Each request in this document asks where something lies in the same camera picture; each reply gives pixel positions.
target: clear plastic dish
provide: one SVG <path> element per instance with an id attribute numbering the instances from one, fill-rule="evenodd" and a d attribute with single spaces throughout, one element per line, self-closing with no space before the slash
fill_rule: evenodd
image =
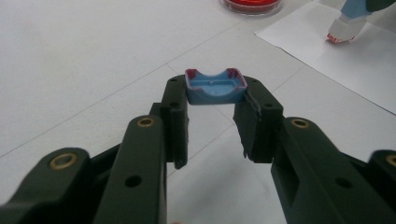
<path id="1" fill-rule="evenodd" d="M 277 13 L 281 0 L 219 0 L 227 9 L 249 16 L 271 15 Z"/>

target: blue object with white tip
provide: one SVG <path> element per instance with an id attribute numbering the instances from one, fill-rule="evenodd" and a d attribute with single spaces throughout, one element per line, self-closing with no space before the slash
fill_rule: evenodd
<path id="1" fill-rule="evenodd" d="M 236 68 L 209 76 L 186 70 L 187 98 L 191 105 L 236 104 L 243 101 L 248 84 Z"/>

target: blue toy piece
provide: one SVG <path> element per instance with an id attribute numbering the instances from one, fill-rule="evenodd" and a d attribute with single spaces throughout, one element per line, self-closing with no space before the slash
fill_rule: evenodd
<path id="1" fill-rule="evenodd" d="M 191 105 L 223 105 L 241 102 L 248 84 L 236 68 L 227 68 L 215 76 L 188 69 L 186 86 Z"/>
<path id="2" fill-rule="evenodd" d="M 373 14 L 367 10 L 366 0 L 346 0 L 341 12 L 350 19 Z"/>

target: white tabletop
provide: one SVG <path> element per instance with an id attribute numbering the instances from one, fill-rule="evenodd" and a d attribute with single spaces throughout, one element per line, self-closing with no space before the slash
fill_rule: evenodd
<path id="1" fill-rule="evenodd" d="M 286 117 L 314 121 L 358 159 L 396 149 L 393 114 L 254 35 L 307 2 L 251 18 L 218 0 L 3 1 L 0 203 L 51 151 L 118 144 L 187 68 L 257 78 Z M 189 162 L 168 165 L 169 223 L 286 223 L 271 165 L 244 159 L 232 116 L 233 105 L 189 106 Z"/>

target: white paper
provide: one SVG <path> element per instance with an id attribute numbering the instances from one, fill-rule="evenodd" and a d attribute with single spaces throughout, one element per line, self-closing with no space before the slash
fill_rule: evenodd
<path id="1" fill-rule="evenodd" d="M 354 40 L 334 45 L 327 33 L 339 15 L 311 2 L 256 35 L 395 114 L 396 34 L 367 23 Z"/>

